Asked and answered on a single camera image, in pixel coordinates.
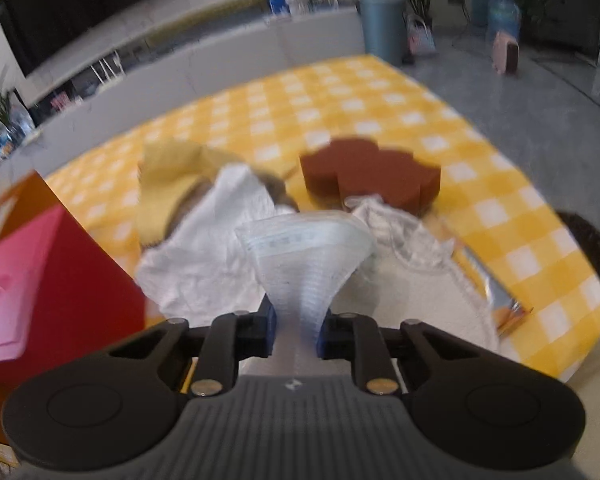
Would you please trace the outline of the white cloth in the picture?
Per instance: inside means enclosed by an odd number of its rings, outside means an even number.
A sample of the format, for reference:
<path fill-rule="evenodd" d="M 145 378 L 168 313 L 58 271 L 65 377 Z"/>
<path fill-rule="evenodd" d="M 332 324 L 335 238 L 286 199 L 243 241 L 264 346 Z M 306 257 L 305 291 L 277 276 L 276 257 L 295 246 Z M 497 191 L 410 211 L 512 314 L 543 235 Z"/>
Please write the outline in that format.
<path fill-rule="evenodd" d="M 297 210 L 284 180 L 228 164 L 178 206 L 166 239 L 140 257 L 135 281 L 164 318 L 184 318 L 191 326 L 257 310 L 264 291 L 237 229 Z"/>

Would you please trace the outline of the clear zip plastic bag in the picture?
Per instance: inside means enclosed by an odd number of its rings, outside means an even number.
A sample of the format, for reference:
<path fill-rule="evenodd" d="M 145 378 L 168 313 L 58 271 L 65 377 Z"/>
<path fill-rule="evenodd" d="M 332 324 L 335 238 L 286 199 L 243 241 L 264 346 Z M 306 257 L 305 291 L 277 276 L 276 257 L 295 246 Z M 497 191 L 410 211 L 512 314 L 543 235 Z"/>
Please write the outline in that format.
<path fill-rule="evenodd" d="M 344 374 L 346 362 L 318 356 L 318 336 L 332 300 L 374 249 L 370 229 L 352 214 L 317 211 L 251 222 L 236 233 L 276 314 L 271 355 L 249 360 L 244 372 Z"/>

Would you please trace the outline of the brown flower-shaped sponge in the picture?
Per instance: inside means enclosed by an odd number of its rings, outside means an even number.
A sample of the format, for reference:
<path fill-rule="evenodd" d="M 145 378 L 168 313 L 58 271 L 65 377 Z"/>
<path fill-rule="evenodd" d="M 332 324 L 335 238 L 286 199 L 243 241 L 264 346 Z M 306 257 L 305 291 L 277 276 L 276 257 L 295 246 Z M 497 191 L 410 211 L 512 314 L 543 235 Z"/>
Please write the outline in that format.
<path fill-rule="evenodd" d="M 438 197 L 441 168 L 410 151 L 382 148 L 362 138 L 336 138 L 299 157 L 304 185 L 321 206 L 377 195 L 390 207 L 418 216 Z"/>

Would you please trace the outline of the yellow cloth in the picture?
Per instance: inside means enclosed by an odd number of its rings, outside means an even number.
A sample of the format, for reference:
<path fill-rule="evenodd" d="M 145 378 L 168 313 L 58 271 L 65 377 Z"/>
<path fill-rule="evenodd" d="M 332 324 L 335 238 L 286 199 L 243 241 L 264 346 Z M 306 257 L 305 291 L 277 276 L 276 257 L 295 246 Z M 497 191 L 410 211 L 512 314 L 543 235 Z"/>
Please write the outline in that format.
<path fill-rule="evenodd" d="M 148 142 L 138 164 L 136 229 L 140 246 L 159 245 L 181 202 L 201 182 L 213 182 L 227 164 L 242 164 L 237 155 L 191 140 Z"/>

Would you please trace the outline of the white round mat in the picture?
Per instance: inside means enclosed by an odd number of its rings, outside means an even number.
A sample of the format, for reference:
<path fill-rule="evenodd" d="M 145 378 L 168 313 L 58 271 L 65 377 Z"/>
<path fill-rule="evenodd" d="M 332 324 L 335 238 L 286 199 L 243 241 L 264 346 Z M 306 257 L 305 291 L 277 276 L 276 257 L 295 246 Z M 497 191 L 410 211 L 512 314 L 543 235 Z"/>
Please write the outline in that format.
<path fill-rule="evenodd" d="M 491 307 L 419 218 L 379 196 L 346 200 L 373 235 L 373 253 L 332 300 L 334 313 L 368 315 L 381 327 L 419 320 L 493 352 L 500 348 Z"/>

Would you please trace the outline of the red box lid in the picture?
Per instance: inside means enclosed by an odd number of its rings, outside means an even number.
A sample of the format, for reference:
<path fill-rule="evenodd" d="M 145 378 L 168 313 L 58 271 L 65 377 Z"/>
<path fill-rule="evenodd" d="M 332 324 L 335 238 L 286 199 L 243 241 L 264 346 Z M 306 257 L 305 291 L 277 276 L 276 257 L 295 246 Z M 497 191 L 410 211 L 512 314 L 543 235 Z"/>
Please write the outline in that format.
<path fill-rule="evenodd" d="M 0 241 L 0 385 L 140 332 L 145 297 L 64 207 Z"/>

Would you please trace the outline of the yellow checkered tablecloth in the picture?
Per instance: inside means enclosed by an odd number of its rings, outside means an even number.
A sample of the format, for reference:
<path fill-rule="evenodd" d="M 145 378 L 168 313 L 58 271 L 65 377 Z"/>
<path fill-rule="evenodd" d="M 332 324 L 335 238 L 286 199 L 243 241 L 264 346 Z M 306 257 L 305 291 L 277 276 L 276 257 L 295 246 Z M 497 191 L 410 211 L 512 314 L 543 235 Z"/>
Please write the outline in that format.
<path fill-rule="evenodd" d="M 47 184 L 133 271 L 147 142 L 189 140 L 237 154 L 284 176 L 297 203 L 309 207 L 299 155 L 335 136 L 372 139 L 440 166 L 436 213 L 527 308 L 505 337 L 506 356 L 570 378 L 600 340 L 600 279 L 512 162 L 426 87 L 373 56 L 314 63 L 189 102 L 86 152 Z"/>

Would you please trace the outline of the orange storage box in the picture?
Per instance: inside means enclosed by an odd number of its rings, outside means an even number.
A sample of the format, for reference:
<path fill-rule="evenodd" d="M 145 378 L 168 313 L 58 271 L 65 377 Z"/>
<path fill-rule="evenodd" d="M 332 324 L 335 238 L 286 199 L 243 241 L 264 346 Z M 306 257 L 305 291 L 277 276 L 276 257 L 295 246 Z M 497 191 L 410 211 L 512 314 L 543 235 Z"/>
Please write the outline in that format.
<path fill-rule="evenodd" d="M 132 275 L 140 260 L 135 229 L 137 202 L 138 184 L 133 177 L 70 180 L 68 172 L 62 170 L 58 178 L 45 181 L 32 172 L 0 197 L 0 205 L 8 208 L 0 238 L 46 210 L 63 206 L 108 256 Z"/>

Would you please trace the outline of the white tv cabinet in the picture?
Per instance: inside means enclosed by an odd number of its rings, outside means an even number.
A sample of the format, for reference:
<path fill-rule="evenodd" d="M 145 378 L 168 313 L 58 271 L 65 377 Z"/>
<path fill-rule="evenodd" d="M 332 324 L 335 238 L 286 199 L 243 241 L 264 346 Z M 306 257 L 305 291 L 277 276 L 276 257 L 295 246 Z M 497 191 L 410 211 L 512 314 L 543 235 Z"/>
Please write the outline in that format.
<path fill-rule="evenodd" d="M 140 66 L 46 122 L 0 163 L 0 186 L 48 176 L 120 133 L 190 101 L 281 70 L 364 51 L 361 18 L 341 8 L 237 27 Z"/>

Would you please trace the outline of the white wifi router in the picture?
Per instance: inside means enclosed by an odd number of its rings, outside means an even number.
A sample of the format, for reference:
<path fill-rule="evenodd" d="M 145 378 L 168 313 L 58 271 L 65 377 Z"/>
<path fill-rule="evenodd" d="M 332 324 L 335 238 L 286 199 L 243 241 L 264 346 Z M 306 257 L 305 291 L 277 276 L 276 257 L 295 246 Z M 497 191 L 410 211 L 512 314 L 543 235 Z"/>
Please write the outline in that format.
<path fill-rule="evenodd" d="M 113 50 L 92 63 L 90 65 L 90 70 L 101 86 L 115 84 L 124 76 L 120 54 L 117 50 Z"/>

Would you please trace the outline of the pastel gift bag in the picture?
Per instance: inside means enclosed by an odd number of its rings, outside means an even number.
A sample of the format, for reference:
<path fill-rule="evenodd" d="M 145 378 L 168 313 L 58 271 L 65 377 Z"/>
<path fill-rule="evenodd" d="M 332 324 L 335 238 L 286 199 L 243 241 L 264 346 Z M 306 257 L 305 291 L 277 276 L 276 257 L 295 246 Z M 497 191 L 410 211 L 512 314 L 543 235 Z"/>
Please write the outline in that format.
<path fill-rule="evenodd" d="M 419 16 L 412 14 L 407 18 L 407 40 L 411 54 L 414 56 L 430 56 L 437 53 L 434 35 L 430 27 Z"/>

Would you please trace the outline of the small plant in vase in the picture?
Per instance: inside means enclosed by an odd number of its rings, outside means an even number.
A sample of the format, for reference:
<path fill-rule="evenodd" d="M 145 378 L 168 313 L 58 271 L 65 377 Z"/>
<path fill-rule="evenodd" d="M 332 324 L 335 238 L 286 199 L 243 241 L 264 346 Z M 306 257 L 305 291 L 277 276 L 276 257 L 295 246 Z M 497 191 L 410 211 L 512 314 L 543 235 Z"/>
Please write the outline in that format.
<path fill-rule="evenodd" d="M 16 88 L 5 86 L 8 67 L 0 73 L 0 147 L 19 148 L 35 129 L 35 124 Z"/>

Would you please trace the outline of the pink small stool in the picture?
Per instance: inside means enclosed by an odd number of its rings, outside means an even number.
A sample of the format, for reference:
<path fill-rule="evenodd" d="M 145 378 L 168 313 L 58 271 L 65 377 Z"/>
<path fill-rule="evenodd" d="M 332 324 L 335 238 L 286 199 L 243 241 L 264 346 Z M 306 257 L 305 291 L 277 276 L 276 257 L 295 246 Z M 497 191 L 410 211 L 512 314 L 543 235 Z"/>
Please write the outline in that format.
<path fill-rule="evenodd" d="M 508 32 L 499 30 L 492 44 L 492 64 L 500 75 L 517 73 L 519 63 L 519 44 Z"/>

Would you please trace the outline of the blue-grey trash bin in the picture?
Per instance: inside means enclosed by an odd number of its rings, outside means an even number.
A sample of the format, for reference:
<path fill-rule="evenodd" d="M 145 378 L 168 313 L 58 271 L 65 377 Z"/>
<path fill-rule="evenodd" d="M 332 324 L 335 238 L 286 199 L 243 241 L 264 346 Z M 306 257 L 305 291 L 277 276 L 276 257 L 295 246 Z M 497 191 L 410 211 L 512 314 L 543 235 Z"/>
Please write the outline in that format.
<path fill-rule="evenodd" d="M 399 67 L 403 64 L 404 0 L 360 0 L 365 52 Z"/>

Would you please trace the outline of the blue water jug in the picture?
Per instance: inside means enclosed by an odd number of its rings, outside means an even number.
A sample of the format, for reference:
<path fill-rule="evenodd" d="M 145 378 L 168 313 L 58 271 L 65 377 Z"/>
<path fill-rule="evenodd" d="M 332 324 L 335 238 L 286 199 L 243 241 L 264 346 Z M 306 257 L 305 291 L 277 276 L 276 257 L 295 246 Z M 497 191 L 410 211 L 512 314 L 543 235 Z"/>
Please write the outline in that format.
<path fill-rule="evenodd" d="M 486 41 L 495 40 L 499 32 L 506 32 L 515 40 L 519 40 L 521 10 L 515 0 L 490 0 L 488 3 L 488 24 L 486 25 Z"/>

